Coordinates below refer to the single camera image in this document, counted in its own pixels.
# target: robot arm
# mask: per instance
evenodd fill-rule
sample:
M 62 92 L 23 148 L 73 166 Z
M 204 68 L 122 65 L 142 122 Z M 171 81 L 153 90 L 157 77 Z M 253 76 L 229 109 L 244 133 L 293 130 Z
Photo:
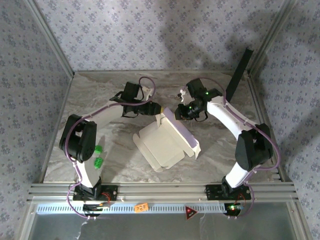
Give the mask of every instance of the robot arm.
M 219 119 L 237 140 L 235 149 L 236 163 L 231 171 L 222 179 L 221 185 L 224 195 L 228 196 L 237 191 L 237 188 L 244 183 L 244 180 L 251 171 L 272 157 L 272 145 L 260 133 L 240 122 L 226 109 L 224 97 L 217 89 L 207 90 L 199 78 L 190 81 L 186 86 L 189 90 L 189 95 L 186 92 L 181 92 L 184 104 L 178 105 L 174 113 L 175 118 L 177 120 L 197 120 L 199 113 L 204 111 Z M 232 112 L 244 119 L 245 122 L 256 126 L 270 136 L 270 129 L 266 124 L 258 125 L 243 116 L 227 101 L 226 104 Z
M 138 100 L 139 90 L 146 93 L 143 94 L 146 99 L 153 92 L 153 89 L 127 82 L 123 91 L 117 93 L 100 109 L 86 114 L 85 120 L 81 121 L 71 132 L 68 153 L 74 161 L 77 161 L 76 165 L 82 177 L 81 191 L 93 199 L 99 196 L 101 189 L 101 179 L 94 167 L 95 158 L 92 157 L 96 146 L 97 130 L 111 121 L 126 117 L 128 113 L 153 116 L 162 112 L 162 107 L 158 103 L 152 101 L 144 103 L 143 99 Z M 59 148 L 64 152 L 66 152 L 68 133 L 73 125 L 82 118 L 82 116 L 73 114 L 67 119 L 59 142 Z

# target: floral wallpaper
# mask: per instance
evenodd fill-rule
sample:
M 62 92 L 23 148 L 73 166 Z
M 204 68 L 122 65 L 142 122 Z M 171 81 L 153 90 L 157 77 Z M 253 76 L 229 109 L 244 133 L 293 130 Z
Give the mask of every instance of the floral wallpaper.
M 311 234 L 320 240 L 320 2 L 300 0 L 256 84 Z
M 23 0 L 0 2 L 0 239 L 13 239 L 69 79 Z
M 275 0 L 36 0 L 74 71 L 234 70 Z

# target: floor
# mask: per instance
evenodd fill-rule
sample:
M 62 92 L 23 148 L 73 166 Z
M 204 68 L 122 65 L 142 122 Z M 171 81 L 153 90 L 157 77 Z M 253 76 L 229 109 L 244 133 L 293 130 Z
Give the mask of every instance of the floor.
M 166 71 L 120 71 L 76 74 L 68 95 L 57 138 L 48 163 L 45 182 L 71 182 L 76 179 L 73 166 L 59 149 L 59 141 L 66 119 L 71 114 L 85 115 L 99 107 L 124 89 L 126 81 L 138 81 L 149 76 L 157 86 L 154 102 L 169 107 L 173 112 L 180 103 L 177 93 L 188 81 L 197 76 L 214 78 L 226 87 L 231 79 L 222 73 L 166 72 Z M 206 87 L 217 87 L 203 80 Z M 236 109 L 249 119 L 255 120 L 255 108 L 248 84 L 241 81 L 231 101 Z M 104 159 L 100 173 L 103 182 L 220 182 L 235 164 L 236 139 L 231 132 L 213 116 L 205 122 L 184 121 L 183 124 L 199 141 L 199 157 L 186 156 L 170 169 L 155 172 L 134 144 L 132 137 L 143 127 L 154 122 L 154 116 L 121 118 L 112 121 L 97 133 L 97 142 L 103 146 L 100 155 Z M 270 181 L 270 172 L 259 172 L 252 181 Z

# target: purple cable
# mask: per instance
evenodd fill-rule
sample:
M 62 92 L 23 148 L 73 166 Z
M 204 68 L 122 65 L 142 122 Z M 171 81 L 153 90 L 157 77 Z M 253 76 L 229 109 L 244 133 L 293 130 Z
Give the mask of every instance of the purple cable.
M 140 106 L 140 105 L 143 105 L 143 104 L 146 104 L 148 102 L 151 101 L 151 99 L 154 97 L 155 93 L 156 93 L 156 84 L 155 82 L 153 81 L 153 79 L 151 77 L 148 77 L 148 76 L 142 76 L 139 78 L 139 84 L 141 83 L 141 80 L 142 79 L 149 79 L 151 82 L 152 82 L 152 85 L 153 85 L 153 93 L 152 95 L 148 98 L 148 100 L 146 101 L 143 101 L 143 102 L 139 102 L 139 103 L 128 103 L 128 102 L 116 102 L 116 103 L 112 103 L 110 105 L 107 105 L 107 106 L 104 106 L 102 108 L 100 108 L 99 110 L 95 111 L 94 113 L 92 113 L 91 115 L 88 115 L 88 116 L 84 116 L 82 117 L 81 119 L 79 119 L 78 121 L 76 121 L 70 128 L 68 134 L 66 135 L 66 138 L 65 138 L 65 144 L 64 144 L 64 154 L 65 156 L 67 157 L 67 159 L 73 164 L 74 168 L 75 168 L 75 171 L 76 173 L 78 174 L 79 176 L 79 181 L 76 182 L 74 185 L 72 185 L 68 191 L 68 193 L 66 194 L 66 201 L 67 203 L 69 204 L 70 208 L 80 217 L 82 218 L 85 218 L 87 219 L 88 217 L 82 215 L 81 213 L 79 213 L 70 203 L 70 200 L 69 200 L 69 195 L 71 193 L 71 191 L 76 187 L 76 186 L 79 186 L 82 182 L 82 175 L 81 175 L 81 172 L 77 166 L 77 160 L 72 160 L 71 156 L 69 155 L 69 151 L 68 151 L 68 148 L 69 148 L 69 140 L 70 140 L 70 137 L 71 137 L 71 134 L 72 132 L 74 131 L 74 129 L 76 128 L 76 126 L 81 123 L 82 121 L 84 121 L 85 119 L 88 119 L 88 118 L 91 118 L 99 113 L 101 113 L 103 110 L 107 109 L 107 108 L 110 108 L 110 107 L 113 107 L 113 106 L 118 106 L 118 105 L 122 105 L 122 106 Z
M 225 109 L 227 109 L 227 111 L 232 115 L 234 116 L 238 121 L 240 121 L 241 123 L 243 123 L 244 125 L 247 125 L 249 126 L 250 128 L 253 128 L 254 130 L 256 130 L 258 133 L 260 133 L 262 136 L 264 136 L 272 145 L 273 149 L 275 150 L 276 152 L 276 156 L 277 156 L 277 161 L 276 161 L 276 164 L 272 167 L 258 167 L 256 168 L 257 171 L 270 171 L 270 170 L 273 170 L 273 169 L 276 169 L 279 165 L 280 165 L 280 162 L 281 162 L 281 154 L 280 154 L 280 150 L 277 146 L 277 144 L 267 135 L 265 134 L 263 131 L 261 131 L 259 128 L 257 128 L 256 126 L 246 122 L 244 119 L 242 119 L 240 116 L 238 116 L 235 112 L 233 112 L 229 107 L 228 107 L 228 104 L 227 104 L 227 100 L 226 100 L 226 97 L 227 97 L 227 93 L 226 93 L 226 90 L 220 85 L 220 83 L 218 83 L 216 80 L 212 79 L 212 78 L 209 78 L 209 77 L 198 77 L 199 79 L 207 79 L 207 80 L 210 80 L 210 81 L 213 81 L 214 83 L 216 83 L 223 91 L 223 106 L 225 107 Z M 249 175 L 244 179 L 244 183 L 243 185 L 244 186 L 247 186 L 249 189 L 250 189 L 250 192 L 251 192 L 251 205 L 249 207 L 249 209 L 242 215 L 238 216 L 237 218 L 239 217 L 244 217 L 246 215 L 248 215 L 253 206 L 254 206 L 254 202 L 255 202 L 255 193 L 254 193 L 254 190 L 253 188 L 251 187 L 251 185 L 248 184 L 248 180 L 249 178 L 252 176 L 253 172 L 249 173 Z

